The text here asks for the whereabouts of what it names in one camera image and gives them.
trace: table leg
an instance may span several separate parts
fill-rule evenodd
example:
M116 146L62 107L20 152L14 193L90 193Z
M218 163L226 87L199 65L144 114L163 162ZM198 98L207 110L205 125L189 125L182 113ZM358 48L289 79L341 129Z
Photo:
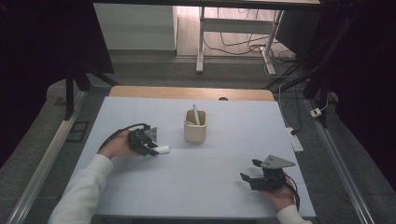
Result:
M199 7L199 43L197 53L196 73L201 74L204 71L204 25L205 25L205 8Z
M277 15L276 15L276 17L274 19L274 23L273 23L273 27L271 29L271 33L268 36L268 42L265 45L265 48L262 48L262 57L264 58L265 67L267 68L269 76L274 76L276 74L276 71L275 71L274 66L272 64L269 52L270 52L270 49L271 49L271 45L272 45L272 43L274 41L275 33L276 33L276 30L277 30L277 26L279 25L280 18L282 17L282 13L283 13L283 11L278 11L278 13L277 13Z

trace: white shirt sleeve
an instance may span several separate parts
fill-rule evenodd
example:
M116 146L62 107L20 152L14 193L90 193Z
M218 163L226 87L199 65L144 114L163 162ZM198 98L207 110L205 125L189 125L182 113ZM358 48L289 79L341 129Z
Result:
M90 164L79 170L49 218L49 223L91 223L93 212L106 187L106 178L113 169L111 160L93 156Z
M311 221L305 221L297 211L295 204L289 205L280 210L277 214L277 219L281 224L312 224Z

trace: cup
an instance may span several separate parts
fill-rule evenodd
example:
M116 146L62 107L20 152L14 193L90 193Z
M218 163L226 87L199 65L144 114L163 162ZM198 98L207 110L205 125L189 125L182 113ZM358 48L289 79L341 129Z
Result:
M188 110L184 117L184 139L188 142L202 143L205 141L207 114L204 110L197 110L200 124L195 121L194 110Z

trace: human hand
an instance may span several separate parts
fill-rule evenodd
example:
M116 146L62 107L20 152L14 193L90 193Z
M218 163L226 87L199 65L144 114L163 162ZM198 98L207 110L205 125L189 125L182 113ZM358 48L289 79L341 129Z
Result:
M292 184L290 183L290 179L287 176L286 182L290 186L292 186ZM274 205L276 211L280 211L285 207L294 204L294 194L291 192L290 189L286 188L285 186L276 191L260 190L260 192L267 196L267 198Z
M102 147L98 154L102 154L109 159L112 159L115 156L129 156L136 155L140 156L140 154L134 152L128 145L128 132L123 131L115 138L111 139L104 147Z

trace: white wall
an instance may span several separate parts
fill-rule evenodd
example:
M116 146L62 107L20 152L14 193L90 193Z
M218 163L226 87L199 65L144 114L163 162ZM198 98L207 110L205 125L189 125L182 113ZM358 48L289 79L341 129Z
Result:
M108 49L176 49L176 7L94 4L94 8Z

